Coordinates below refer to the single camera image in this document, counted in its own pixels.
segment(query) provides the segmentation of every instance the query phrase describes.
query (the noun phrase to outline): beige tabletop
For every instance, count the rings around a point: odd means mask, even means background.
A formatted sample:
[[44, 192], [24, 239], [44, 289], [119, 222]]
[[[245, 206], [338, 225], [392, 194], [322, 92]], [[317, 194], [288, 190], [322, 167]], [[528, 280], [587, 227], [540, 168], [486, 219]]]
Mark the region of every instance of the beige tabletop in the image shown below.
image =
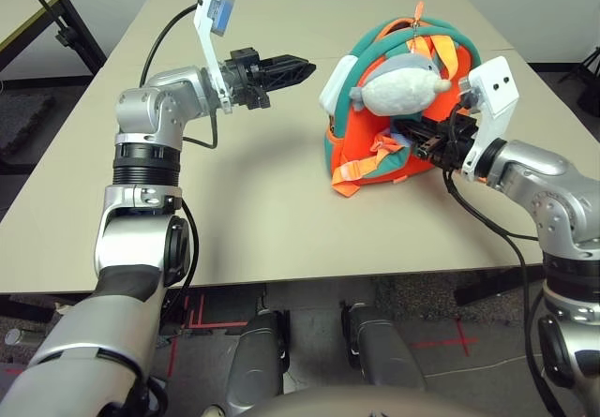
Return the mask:
[[44, 12], [38, 0], [0, 0], [0, 52]]
[[[0, 291], [91, 290], [104, 187], [112, 179], [114, 102], [137, 85], [156, 34], [194, 0], [148, 0], [63, 125], [0, 223]], [[251, 45], [263, 57], [309, 58], [316, 72], [271, 94], [272, 107], [219, 116], [219, 147], [186, 145], [180, 185], [201, 233], [196, 285], [323, 276], [394, 274], [517, 263], [498, 236], [445, 192], [439, 171], [344, 199], [323, 159], [326, 116], [317, 103], [337, 59], [380, 21], [411, 14], [416, 0], [236, 0], [230, 28], [214, 37], [220, 57]], [[467, 0], [425, 0], [488, 60], [506, 56], [521, 100], [507, 138], [555, 150], [600, 176], [598, 144], [514, 49]], [[153, 71], [203, 63], [191, 21], [180, 22]], [[186, 133], [208, 140], [207, 119]], [[525, 211], [481, 184], [457, 181], [482, 212], [511, 231], [533, 233]], [[527, 262], [536, 243], [520, 242]]]

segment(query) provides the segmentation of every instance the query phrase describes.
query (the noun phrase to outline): black table frame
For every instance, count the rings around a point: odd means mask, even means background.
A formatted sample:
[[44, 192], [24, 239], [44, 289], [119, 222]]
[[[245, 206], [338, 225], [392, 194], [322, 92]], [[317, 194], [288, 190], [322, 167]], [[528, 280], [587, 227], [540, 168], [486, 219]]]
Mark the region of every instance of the black table frame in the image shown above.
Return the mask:
[[[56, 0], [50, 5], [52, 11], [60, 16], [65, 24], [77, 33], [77, 42], [81, 46], [77, 54], [96, 75], [106, 62], [106, 55], [90, 33], [82, 17], [70, 0]], [[19, 53], [31, 44], [46, 28], [53, 23], [53, 16], [48, 12], [40, 14], [31, 24], [20, 32], [8, 45], [0, 51], [0, 70], [6, 67]], [[0, 158], [0, 175], [28, 175], [36, 164], [9, 164]]]

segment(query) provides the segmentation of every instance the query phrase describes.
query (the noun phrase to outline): white plush toy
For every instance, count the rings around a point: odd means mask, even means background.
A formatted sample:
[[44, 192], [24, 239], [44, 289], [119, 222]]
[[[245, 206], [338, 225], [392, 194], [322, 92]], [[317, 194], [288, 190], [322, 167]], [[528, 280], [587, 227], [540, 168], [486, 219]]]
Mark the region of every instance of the white plush toy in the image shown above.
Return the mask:
[[413, 114], [426, 109], [451, 85], [430, 59], [419, 53], [403, 53], [373, 70], [365, 85], [352, 88], [350, 97], [358, 111], [366, 107], [380, 116]]

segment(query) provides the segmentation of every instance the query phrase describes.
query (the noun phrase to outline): white bracket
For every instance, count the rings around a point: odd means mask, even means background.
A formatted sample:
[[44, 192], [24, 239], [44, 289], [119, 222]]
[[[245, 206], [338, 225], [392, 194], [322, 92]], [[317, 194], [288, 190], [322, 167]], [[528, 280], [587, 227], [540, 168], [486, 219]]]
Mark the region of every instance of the white bracket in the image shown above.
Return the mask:
[[358, 58], [352, 54], [347, 54], [339, 60], [336, 68], [334, 69], [331, 77], [327, 80], [327, 84], [322, 89], [321, 95], [319, 96], [319, 103], [329, 115], [336, 113], [336, 106], [338, 105], [339, 92], [341, 87], [344, 85], [348, 74], [353, 69], [354, 65], [358, 61]]
[[475, 180], [475, 167], [489, 145], [501, 138], [518, 102], [518, 90], [506, 58], [498, 56], [469, 73], [470, 90], [481, 112], [474, 144], [462, 164], [462, 176]]
[[206, 59], [206, 67], [208, 76], [210, 77], [211, 85], [217, 92], [218, 99], [221, 103], [221, 109], [229, 114], [232, 112], [232, 101], [229, 88], [218, 66], [215, 49], [210, 39], [210, 34], [215, 33], [218, 36], [223, 36], [227, 23], [232, 14], [233, 2], [235, 0], [202, 0], [202, 4], [196, 8], [194, 14], [194, 26], [196, 33], [200, 38], [204, 58]]

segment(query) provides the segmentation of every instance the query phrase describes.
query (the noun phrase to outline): orange backpack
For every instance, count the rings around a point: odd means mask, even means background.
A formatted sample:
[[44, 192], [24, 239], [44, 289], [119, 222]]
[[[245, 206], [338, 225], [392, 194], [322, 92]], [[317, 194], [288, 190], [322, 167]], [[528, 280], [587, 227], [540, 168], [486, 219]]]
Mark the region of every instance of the orange backpack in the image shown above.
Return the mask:
[[[367, 108], [355, 109], [351, 89], [363, 86], [369, 73], [387, 59], [409, 52], [419, 52], [435, 63], [442, 78], [452, 82], [450, 90], [438, 94], [417, 114], [381, 117]], [[473, 43], [437, 19], [422, 18], [417, 25], [414, 18], [399, 18], [369, 31], [339, 61], [320, 97], [329, 114], [325, 160], [332, 187], [350, 197], [362, 185], [400, 182], [432, 168], [429, 162], [411, 155], [409, 141], [391, 133], [394, 120], [418, 120], [422, 116], [437, 122], [446, 119], [458, 103], [458, 80], [479, 64]]]

